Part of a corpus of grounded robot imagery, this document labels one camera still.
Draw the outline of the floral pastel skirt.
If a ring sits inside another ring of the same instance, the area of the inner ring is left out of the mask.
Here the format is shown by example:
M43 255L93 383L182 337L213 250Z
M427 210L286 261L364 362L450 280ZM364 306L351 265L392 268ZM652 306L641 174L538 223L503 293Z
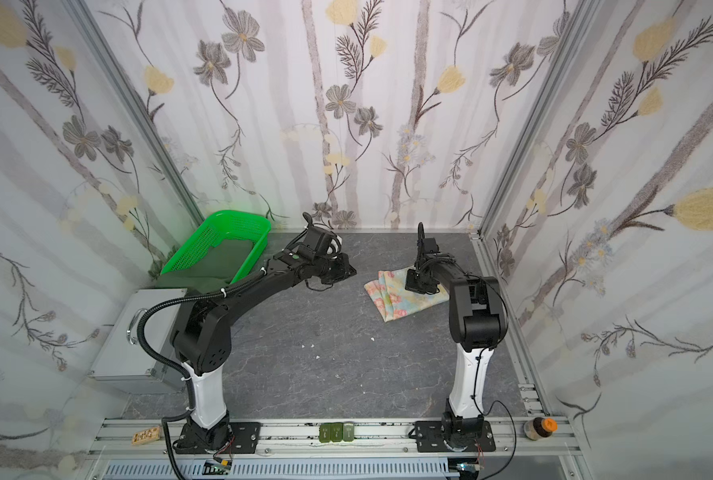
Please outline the floral pastel skirt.
M384 322L405 318L450 300L450 295L444 287L433 295L406 290L409 270L410 268L406 267L401 270L380 271L376 280L364 286Z

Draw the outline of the dark green skirt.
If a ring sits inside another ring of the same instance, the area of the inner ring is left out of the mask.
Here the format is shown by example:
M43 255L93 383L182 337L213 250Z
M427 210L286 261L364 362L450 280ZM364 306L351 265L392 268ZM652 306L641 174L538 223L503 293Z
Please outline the dark green skirt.
M196 264L160 274L154 288L186 288L200 293L221 290L232 283L253 247L250 240L224 240Z

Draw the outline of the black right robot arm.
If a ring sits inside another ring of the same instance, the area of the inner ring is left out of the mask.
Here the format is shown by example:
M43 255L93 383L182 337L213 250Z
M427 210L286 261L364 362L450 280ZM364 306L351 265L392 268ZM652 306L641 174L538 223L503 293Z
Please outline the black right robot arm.
M461 449L485 433L485 382L490 360L508 333L506 307L495 278L468 272L422 231L417 247L405 289L426 296L446 291L449 296L449 330L457 346L457 364L442 434L450 448Z

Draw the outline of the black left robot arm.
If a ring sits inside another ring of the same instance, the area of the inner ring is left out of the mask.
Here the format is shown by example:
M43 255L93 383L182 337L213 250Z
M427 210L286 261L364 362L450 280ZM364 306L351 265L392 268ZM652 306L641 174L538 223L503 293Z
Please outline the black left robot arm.
M190 413L174 442L174 452L216 453L234 439L222 368L232 352L232 326L244 314L312 278L329 288L355 275L356 269L342 252L342 238L324 226L312 225L266 260L258 272L227 290L200 296L170 336L174 354L190 380Z

